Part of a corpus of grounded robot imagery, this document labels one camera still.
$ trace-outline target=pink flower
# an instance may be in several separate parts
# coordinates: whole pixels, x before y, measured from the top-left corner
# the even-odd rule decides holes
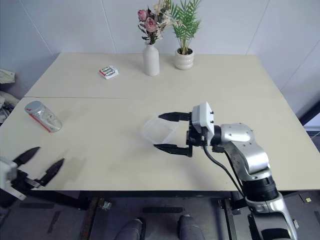
[[[155,20],[153,20],[151,17],[148,17],[145,20],[145,28],[149,33],[153,33],[157,29],[157,24]]]
[[[139,20],[144,22],[147,18],[147,11],[146,10],[139,10],[138,11],[138,17],[139,17]]]

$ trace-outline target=table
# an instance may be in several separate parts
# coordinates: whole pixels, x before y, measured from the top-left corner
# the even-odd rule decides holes
[[[160,74],[149,77],[141,71],[140,54],[61,53],[0,127],[1,155],[14,159],[41,146],[21,167],[32,178],[65,158],[46,190],[234,191],[200,147],[192,158],[171,155],[140,134],[157,113],[190,112],[208,101],[216,124],[241,122],[254,129],[279,190],[320,188],[319,152],[255,56],[197,55],[187,71],[172,62],[172,56],[161,56]],[[99,76],[107,65],[120,74]],[[35,100],[61,119],[60,131],[46,132],[24,112]],[[179,123],[171,142],[185,146],[187,129],[187,122]],[[223,154],[212,155],[231,170]]]

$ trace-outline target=white wall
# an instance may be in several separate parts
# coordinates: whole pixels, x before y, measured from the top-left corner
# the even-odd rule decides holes
[[[141,53],[137,11],[156,2],[0,0],[0,68],[17,73],[17,83],[5,88],[22,97],[60,52]],[[191,47],[258,55],[301,116],[320,100],[319,13],[319,0],[203,0]],[[178,47],[170,29],[156,45],[160,53]]]

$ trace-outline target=white vase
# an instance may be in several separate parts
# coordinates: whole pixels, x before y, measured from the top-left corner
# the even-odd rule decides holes
[[[145,42],[143,50],[143,70],[148,76],[156,76],[160,72],[159,52],[155,44]]]
[[[179,48],[175,51],[174,65],[181,70],[187,70],[194,65],[195,52],[189,55],[182,55],[178,52]]]

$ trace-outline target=black cable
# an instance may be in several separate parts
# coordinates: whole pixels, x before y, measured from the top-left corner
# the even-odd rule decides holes
[[[218,165],[220,168],[222,168],[226,174],[229,176],[229,178],[232,180],[233,184],[235,185],[236,189],[239,191],[239,193],[242,195],[243,198],[245,198],[243,192],[241,191],[240,187],[237,185],[236,181],[234,180],[234,178],[232,177],[232,175],[230,174],[230,172],[228,171],[228,169],[220,162],[218,162],[217,160],[215,160],[211,154],[208,152],[208,148],[207,145],[203,145],[203,150],[205,155],[216,165]]]
[[[239,177],[238,177],[238,175],[237,175],[237,173],[236,173],[236,171],[235,171],[235,168],[234,168],[234,165],[233,165],[233,163],[232,163],[232,161],[231,161],[230,156],[228,155],[228,153],[227,153],[226,150],[224,150],[223,152],[224,152],[224,154],[226,155],[226,157],[227,157],[228,160],[229,160],[229,163],[230,163],[230,165],[231,165],[232,171],[233,171],[233,173],[234,173],[234,175],[235,175],[235,178],[236,178],[236,180],[237,180],[237,182],[238,182],[238,184],[239,184],[242,192],[244,192],[244,187],[242,186],[242,184],[241,184],[241,182],[240,182],[240,179],[239,179]]]

